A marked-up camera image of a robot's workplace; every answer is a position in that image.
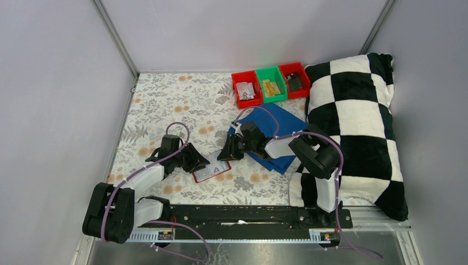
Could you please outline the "red leather card holder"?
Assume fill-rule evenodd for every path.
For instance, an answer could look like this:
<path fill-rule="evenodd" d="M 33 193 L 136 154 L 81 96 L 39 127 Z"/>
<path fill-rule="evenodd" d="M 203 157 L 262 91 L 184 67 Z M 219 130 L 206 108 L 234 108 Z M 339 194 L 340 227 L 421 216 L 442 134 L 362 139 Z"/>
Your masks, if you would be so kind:
<path fill-rule="evenodd" d="M 205 168 L 197 170 L 193 173 L 195 183 L 203 182 L 214 176 L 218 176 L 231 170 L 231 166 L 227 161 L 217 160 L 221 150 L 204 155 L 203 158 L 207 159 L 210 163 Z"/>

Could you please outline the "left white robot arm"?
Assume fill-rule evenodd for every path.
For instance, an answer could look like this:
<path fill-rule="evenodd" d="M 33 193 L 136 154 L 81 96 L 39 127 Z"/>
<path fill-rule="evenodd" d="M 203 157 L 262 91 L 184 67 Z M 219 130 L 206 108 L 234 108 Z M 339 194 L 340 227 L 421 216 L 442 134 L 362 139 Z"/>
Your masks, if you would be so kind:
<path fill-rule="evenodd" d="M 173 221 L 169 200 L 144 196 L 144 191 L 176 168 L 194 173 L 210 164 L 193 144 L 175 135 L 165 135 L 146 163 L 119 184 L 101 182 L 94 187 L 82 224 L 85 235 L 124 243 L 135 228 L 150 221 L 159 227 L 169 225 Z"/>

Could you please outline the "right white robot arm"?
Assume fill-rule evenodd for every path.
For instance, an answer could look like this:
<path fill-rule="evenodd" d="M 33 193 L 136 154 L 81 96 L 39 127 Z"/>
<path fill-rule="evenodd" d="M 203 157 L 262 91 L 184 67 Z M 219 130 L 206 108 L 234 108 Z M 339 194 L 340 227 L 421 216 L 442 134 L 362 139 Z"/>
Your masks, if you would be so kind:
<path fill-rule="evenodd" d="M 317 188 L 317 222 L 331 227 L 338 221 L 339 173 L 344 164 L 340 146 L 319 127 L 308 124 L 303 130 L 284 136 L 266 137 L 252 121 L 232 125 L 218 161 L 241 160 L 246 153 L 273 160 L 295 156 L 308 173 L 315 177 Z"/>

